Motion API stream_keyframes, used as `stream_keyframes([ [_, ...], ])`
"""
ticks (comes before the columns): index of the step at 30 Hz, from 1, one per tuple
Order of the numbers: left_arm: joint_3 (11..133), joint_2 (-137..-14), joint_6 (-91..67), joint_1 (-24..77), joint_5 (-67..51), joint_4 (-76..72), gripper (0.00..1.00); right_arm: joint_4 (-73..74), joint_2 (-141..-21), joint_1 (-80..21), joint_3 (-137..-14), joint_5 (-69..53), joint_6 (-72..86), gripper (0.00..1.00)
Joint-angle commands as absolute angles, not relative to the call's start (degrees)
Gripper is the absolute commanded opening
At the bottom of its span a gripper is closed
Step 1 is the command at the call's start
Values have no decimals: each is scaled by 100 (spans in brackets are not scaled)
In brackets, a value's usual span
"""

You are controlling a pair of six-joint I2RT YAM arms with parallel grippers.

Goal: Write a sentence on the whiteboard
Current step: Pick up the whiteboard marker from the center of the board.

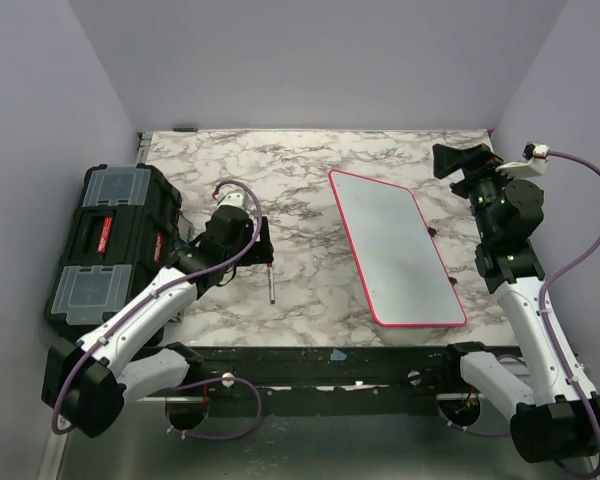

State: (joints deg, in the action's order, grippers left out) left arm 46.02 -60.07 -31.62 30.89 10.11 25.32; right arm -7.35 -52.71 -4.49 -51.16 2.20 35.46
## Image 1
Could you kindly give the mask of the pink framed whiteboard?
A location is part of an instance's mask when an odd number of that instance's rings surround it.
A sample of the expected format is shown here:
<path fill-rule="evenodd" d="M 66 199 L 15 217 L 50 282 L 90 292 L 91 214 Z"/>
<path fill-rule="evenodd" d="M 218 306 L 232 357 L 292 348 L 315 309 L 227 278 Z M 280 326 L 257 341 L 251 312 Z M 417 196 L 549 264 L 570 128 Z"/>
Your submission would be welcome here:
<path fill-rule="evenodd" d="M 328 179 L 376 324 L 389 330 L 465 325 L 413 192 L 336 169 Z"/>

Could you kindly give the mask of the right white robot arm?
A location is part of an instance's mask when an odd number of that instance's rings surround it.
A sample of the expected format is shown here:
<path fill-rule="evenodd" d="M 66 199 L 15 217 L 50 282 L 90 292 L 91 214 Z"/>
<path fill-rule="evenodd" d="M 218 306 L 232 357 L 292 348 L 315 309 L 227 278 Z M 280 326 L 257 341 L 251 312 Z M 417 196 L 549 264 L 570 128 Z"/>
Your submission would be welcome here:
<path fill-rule="evenodd" d="M 447 347 L 442 384 L 482 393 L 508 421 L 526 462 L 562 465 L 596 456 L 600 466 L 600 394 L 562 331 L 548 294 L 553 281 L 530 241 L 544 219 L 544 193 L 532 180 L 545 172 L 554 151 L 529 143 L 521 162 L 504 162 L 485 144 L 436 144 L 432 153 L 436 178 L 463 175 L 450 189 L 471 205 L 480 235 L 478 272 L 512 326 L 529 375 L 521 381 L 488 347 L 464 342 Z"/>

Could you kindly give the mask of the white whiteboard marker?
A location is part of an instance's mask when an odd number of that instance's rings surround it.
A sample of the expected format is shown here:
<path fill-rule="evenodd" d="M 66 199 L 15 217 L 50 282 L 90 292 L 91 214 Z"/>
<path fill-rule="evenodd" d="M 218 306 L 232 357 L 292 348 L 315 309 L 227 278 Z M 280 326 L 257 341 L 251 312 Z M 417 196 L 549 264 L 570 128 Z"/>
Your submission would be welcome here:
<path fill-rule="evenodd" d="M 271 262 L 267 264 L 267 276 L 268 276 L 269 302 L 271 305 L 275 305 L 276 294 L 275 294 L 274 268 L 273 268 L 273 264 Z"/>

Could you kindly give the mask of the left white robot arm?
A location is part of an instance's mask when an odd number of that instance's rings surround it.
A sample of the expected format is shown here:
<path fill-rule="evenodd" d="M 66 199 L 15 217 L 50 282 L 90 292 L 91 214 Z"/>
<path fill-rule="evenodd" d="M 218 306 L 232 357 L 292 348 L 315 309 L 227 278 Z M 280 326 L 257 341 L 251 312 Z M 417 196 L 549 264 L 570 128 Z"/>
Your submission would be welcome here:
<path fill-rule="evenodd" d="M 47 355 L 41 399 L 52 408 L 52 430 L 104 433 L 128 403 L 161 391 L 194 393 L 201 359 L 172 343 L 140 357 L 140 350 L 179 311 L 220 287 L 240 267 L 273 261 L 269 222 L 242 207 L 220 205 L 205 230 L 178 242 L 148 286 L 94 331 L 60 340 Z"/>

